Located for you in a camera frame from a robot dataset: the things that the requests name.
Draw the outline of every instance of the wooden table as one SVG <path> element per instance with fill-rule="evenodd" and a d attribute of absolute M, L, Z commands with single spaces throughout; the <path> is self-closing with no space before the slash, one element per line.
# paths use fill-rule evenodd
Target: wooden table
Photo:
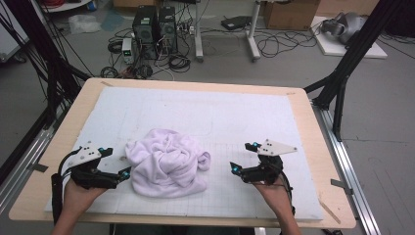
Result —
<path fill-rule="evenodd" d="M 39 162 L 42 165 L 49 166 L 49 168 L 45 172 L 34 171 L 32 173 L 9 213 L 10 219 L 37 221 L 53 220 L 52 214 L 44 210 L 45 205 L 51 196 L 50 177 L 53 173 L 58 171 L 58 166 L 62 157 L 72 150 L 76 138 L 88 119 L 89 114 L 94 109 L 101 91 L 107 86 L 287 96 L 290 100 L 294 116 L 296 117 L 300 139 L 303 144 L 312 178 L 315 183 L 314 186 L 324 214 L 323 220 L 299 221 L 299 226 L 316 228 L 352 228 L 355 226 L 355 218 L 344 189 L 331 185 L 330 180 L 339 180 L 339 177 L 314 112 L 311 109 L 309 100 L 302 89 L 107 78 L 91 78 L 85 83 Z M 276 219 L 148 216 L 105 213 L 86 213 L 81 217 L 80 221 L 250 227 L 279 226 Z"/>

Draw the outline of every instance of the black strap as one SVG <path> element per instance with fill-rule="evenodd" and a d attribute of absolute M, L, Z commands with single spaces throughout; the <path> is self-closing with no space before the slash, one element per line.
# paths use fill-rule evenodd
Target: black strap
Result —
<path fill-rule="evenodd" d="M 60 174 L 55 173 L 52 175 L 52 214 L 54 224 L 58 222 L 59 216 L 62 212 L 62 192 L 63 182 Z"/>

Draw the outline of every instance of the computer tower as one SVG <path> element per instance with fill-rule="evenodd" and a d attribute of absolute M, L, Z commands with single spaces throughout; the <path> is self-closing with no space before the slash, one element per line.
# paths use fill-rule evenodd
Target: computer tower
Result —
<path fill-rule="evenodd" d="M 161 29 L 162 52 L 177 53 L 177 32 L 174 7 L 162 7 L 159 11 L 159 24 Z"/>
<path fill-rule="evenodd" d="M 139 6 L 132 28 L 141 58 L 158 58 L 157 43 L 160 40 L 160 26 L 156 6 Z"/>

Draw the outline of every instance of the electronic equipment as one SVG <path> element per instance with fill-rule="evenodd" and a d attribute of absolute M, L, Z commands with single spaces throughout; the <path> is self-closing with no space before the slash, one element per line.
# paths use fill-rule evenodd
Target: electronic equipment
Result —
<path fill-rule="evenodd" d="M 161 39 L 156 6 L 139 6 L 132 24 L 140 56 L 146 60 L 158 58 L 157 43 Z"/>
<path fill-rule="evenodd" d="M 365 24 L 366 19 L 359 17 L 354 12 L 339 13 L 334 19 L 326 20 L 321 24 L 322 32 L 330 32 L 338 37 L 344 45 L 349 45 L 359 30 Z"/>
<path fill-rule="evenodd" d="M 112 148 L 97 149 L 88 141 L 84 146 L 67 154 L 59 164 L 57 173 L 54 173 L 52 179 L 52 211 L 54 222 L 61 215 L 63 203 L 63 183 L 64 178 L 70 174 L 70 178 L 85 189 L 89 188 L 107 188 L 115 189 L 117 184 L 130 178 L 131 167 L 120 170 L 118 173 L 108 173 L 99 170 L 98 164 L 101 158 L 110 156 L 113 153 Z M 62 172 L 64 163 L 68 161 L 68 169 Z"/>
<path fill-rule="evenodd" d="M 131 65 L 134 63 L 134 53 L 132 50 L 132 39 L 124 38 L 122 39 L 122 57 L 126 64 Z"/>
<path fill-rule="evenodd" d="M 251 25 L 252 17 L 235 17 L 221 21 L 220 23 L 228 30 L 235 30 Z"/>
<path fill-rule="evenodd" d="M 277 177 L 283 173 L 283 161 L 280 155 L 297 150 L 295 147 L 268 139 L 261 145 L 246 143 L 245 149 L 258 153 L 259 165 L 242 168 L 240 165 L 231 162 L 232 173 L 240 176 L 245 183 L 263 182 L 266 185 L 273 184 Z"/>
<path fill-rule="evenodd" d="M 174 7 L 162 7 L 159 10 L 161 46 L 164 54 L 177 53 L 177 31 Z"/>

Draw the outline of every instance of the black device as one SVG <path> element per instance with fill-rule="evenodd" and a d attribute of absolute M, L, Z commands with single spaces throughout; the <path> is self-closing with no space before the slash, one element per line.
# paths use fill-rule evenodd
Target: black device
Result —
<path fill-rule="evenodd" d="M 261 145 L 257 143 L 246 143 L 245 149 L 256 152 Z M 245 183 L 264 182 L 271 185 L 283 171 L 283 161 L 280 156 L 265 156 L 258 154 L 259 165 L 249 168 L 242 168 L 238 164 L 230 163 L 232 173 L 241 177 Z"/>
<path fill-rule="evenodd" d="M 161 29 L 161 47 L 164 54 L 177 53 L 177 32 L 174 7 L 162 7 L 159 10 Z"/>
<path fill-rule="evenodd" d="M 290 186 L 287 175 L 283 171 L 283 161 L 279 155 L 295 152 L 297 148 L 267 139 L 263 144 L 258 144 L 256 142 L 252 144 L 246 143 L 245 149 L 257 153 L 259 165 L 242 168 L 240 165 L 231 162 L 231 172 L 241 177 L 242 181 L 245 183 L 264 185 L 273 185 L 281 175 L 283 185 L 277 185 L 277 187 L 285 187 L 291 204 L 293 199 L 293 188 Z M 296 208 L 293 205 L 291 205 L 291 208 L 293 214 L 295 214 Z"/>
<path fill-rule="evenodd" d="M 220 23 L 228 30 L 235 30 L 251 25 L 252 17 L 234 17 L 221 21 Z"/>
<path fill-rule="evenodd" d="M 61 215 L 63 208 L 62 194 L 63 181 L 70 174 L 70 178 L 79 186 L 89 188 L 107 188 L 115 189 L 117 184 L 129 179 L 131 167 L 120 170 L 118 173 L 108 173 L 99 170 L 98 164 L 101 158 L 110 156 L 113 153 L 112 148 L 103 149 L 93 147 L 91 142 L 85 146 L 79 147 L 78 150 L 66 155 L 60 165 L 58 172 L 53 174 L 52 179 L 52 213 L 56 223 Z M 62 173 L 64 163 L 70 158 L 68 169 Z"/>
<path fill-rule="evenodd" d="M 132 29 L 141 58 L 146 60 L 157 59 L 160 49 L 157 44 L 161 39 L 157 7 L 138 6 Z"/>

